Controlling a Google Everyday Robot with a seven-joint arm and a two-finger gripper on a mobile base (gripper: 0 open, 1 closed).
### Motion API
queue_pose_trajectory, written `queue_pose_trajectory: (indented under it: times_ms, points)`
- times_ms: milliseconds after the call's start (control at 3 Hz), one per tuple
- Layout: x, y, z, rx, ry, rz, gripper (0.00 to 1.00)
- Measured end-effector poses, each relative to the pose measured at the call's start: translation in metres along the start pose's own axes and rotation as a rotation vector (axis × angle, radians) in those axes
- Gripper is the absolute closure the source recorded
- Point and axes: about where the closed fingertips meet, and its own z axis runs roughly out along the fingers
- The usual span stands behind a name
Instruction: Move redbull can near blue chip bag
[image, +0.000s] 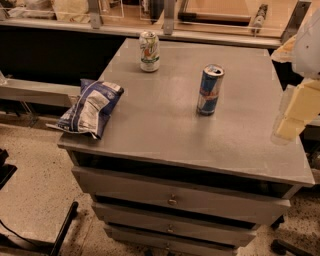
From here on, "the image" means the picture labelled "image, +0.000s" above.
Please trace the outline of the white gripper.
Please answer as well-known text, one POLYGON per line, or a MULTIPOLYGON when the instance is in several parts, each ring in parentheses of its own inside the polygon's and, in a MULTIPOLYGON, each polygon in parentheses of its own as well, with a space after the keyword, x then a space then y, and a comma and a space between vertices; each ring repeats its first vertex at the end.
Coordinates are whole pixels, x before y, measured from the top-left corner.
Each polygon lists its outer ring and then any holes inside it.
POLYGON ((274 124, 275 137, 292 141, 320 114, 320 9, 299 28, 296 36, 271 54, 271 59, 292 62, 295 73, 309 78, 298 86, 287 86, 274 124))

